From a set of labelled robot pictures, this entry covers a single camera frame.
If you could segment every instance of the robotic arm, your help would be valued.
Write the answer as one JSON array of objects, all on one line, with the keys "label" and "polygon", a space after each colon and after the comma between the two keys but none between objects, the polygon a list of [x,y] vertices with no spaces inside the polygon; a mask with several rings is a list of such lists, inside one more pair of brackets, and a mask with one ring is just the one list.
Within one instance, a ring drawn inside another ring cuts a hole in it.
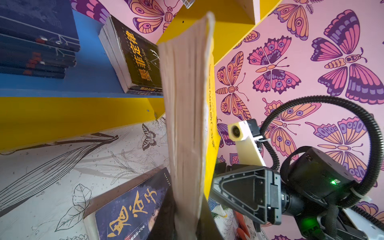
[{"label": "robotic arm", "polygon": [[[280,113],[309,102],[342,106],[365,124],[371,140],[371,154],[361,183],[327,154],[309,146],[298,148],[282,163],[280,172],[277,171],[277,155],[271,153],[264,132]],[[377,167],[380,170],[383,157],[381,131],[363,108],[336,97],[300,98],[281,105],[267,117],[261,129],[256,120],[251,119],[228,125],[228,132],[236,142],[242,164],[228,167],[225,163],[217,164],[218,175],[213,179],[211,191],[216,201],[248,216],[256,225],[267,222],[279,225],[281,215],[293,216],[301,234],[309,240],[384,239],[384,224],[353,206],[376,182]],[[266,145],[274,159],[272,168],[266,167],[257,147],[260,143]],[[303,154],[299,159],[290,164],[291,158],[300,153]]]}]

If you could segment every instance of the clear plastic object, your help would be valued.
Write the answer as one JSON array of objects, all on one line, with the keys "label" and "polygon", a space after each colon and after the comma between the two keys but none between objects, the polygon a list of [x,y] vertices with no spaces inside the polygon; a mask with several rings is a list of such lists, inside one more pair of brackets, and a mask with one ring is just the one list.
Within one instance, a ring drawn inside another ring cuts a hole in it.
[{"label": "clear plastic object", "polygon": [[187,9],[190,8],[192,4],[195,2],[195,0],[181,0],[181,1],[184,3]]}]

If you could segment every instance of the stack of blue books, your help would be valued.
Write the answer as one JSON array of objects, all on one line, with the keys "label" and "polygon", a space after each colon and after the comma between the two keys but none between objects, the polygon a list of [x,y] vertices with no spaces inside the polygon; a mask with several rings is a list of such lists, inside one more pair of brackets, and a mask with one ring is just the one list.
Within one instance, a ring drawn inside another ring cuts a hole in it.
[{"label": "stack of blue books", "polygon": [[0,73],[62,79],[79,50],[70,0],[0,1]]}]

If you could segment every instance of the blue shelf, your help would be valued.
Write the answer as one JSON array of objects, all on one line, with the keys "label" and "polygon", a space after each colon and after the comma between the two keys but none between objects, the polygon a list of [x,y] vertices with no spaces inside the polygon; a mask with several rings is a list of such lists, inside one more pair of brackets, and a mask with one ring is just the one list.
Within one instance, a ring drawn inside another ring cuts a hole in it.
[{"label": "blue shelf", "polygon": [[81,50],[65,79],[0,73],[1,97],[140,98],[125,94],[98,37],[100,22],[73,11]]}]

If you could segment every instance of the book pages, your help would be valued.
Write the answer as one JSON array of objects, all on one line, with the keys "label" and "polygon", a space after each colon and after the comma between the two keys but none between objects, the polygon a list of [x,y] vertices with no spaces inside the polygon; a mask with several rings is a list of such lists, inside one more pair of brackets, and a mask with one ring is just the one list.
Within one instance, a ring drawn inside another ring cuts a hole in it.
[{"label": "book pages", "polygon": [[170,175],[179,239],[196,239],[208,146],[207,81],[214,16],[208,12],[180,36],[159,45],[167,115]]}]

